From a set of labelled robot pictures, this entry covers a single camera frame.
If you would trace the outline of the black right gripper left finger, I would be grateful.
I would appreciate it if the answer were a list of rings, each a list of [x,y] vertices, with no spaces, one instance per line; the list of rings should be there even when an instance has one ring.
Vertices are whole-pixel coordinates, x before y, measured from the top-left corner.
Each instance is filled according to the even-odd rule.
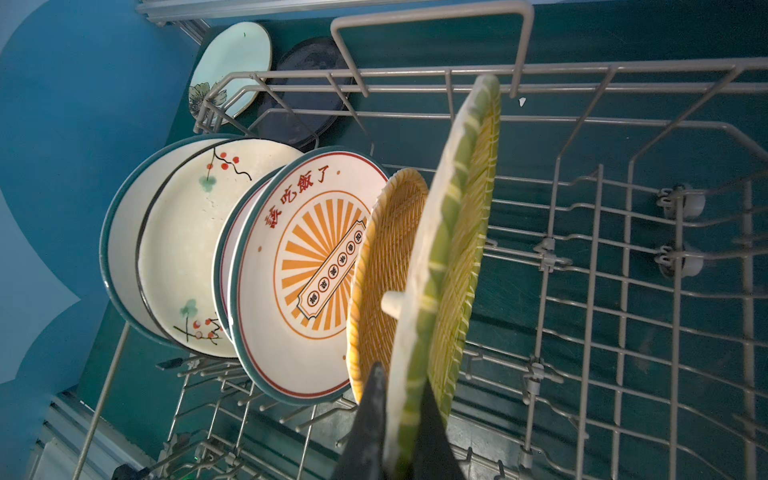
[[[344,452],[332,479],[385,479],[383,450],[386,433],[387,373],[373,365],[358,405]]]

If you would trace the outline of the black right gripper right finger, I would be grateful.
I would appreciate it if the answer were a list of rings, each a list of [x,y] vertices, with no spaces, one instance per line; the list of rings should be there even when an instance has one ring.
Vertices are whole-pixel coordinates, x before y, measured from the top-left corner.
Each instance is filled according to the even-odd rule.
[[[420,406],[421,420],[413,452],[411,479],[464,480],[465,476],[447,439],[445,426],[429,382]]]

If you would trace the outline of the white plate black emblem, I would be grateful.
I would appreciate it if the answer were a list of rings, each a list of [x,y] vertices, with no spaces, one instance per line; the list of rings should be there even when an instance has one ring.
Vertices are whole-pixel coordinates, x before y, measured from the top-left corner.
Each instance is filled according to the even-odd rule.
[[[150,318],[139,293],[136,280],[139,228],[151,199],[178,165],[210,145],[234,138],[232,134],[198,135],[163,147],[128,175],[104,217],[99,264],[111,304],[133,329],[160,345],[175,347],[176,343]]]

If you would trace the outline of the yellow woven plate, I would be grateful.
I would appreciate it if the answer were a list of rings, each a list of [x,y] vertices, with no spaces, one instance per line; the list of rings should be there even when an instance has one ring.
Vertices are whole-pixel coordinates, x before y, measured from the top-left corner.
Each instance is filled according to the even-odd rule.
[[[477,77],[431,181],[405,288],[381,301],[397,318],[383,455],[392,479],[413,463],[424,395],[433,395],[441,422],[451,412],[487,238],[500,114],[498,78]]]

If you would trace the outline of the cream plate floral rim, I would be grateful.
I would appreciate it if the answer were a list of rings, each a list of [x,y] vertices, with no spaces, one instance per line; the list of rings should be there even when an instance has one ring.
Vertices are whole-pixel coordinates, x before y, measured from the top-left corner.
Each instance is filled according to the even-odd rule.
[[[212,358],[234,357],[215,309],[217,242],[247,191],[301,154],[271,140],[217,139],[182,154],[161,183],[140,227],[136,275],[150,317],[177,345]]]

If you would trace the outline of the orange woven plate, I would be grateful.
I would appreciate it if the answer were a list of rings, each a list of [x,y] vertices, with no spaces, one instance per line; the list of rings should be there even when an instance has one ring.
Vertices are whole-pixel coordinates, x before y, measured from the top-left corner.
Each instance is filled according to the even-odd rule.
[[[382,310],[381,300],[388,291],[404,290],[428,193],[416,169],[402,169],[387,181],[367,220],[347,309],[346,366],[357,403],[372,366],[389,368],[397,319]]]

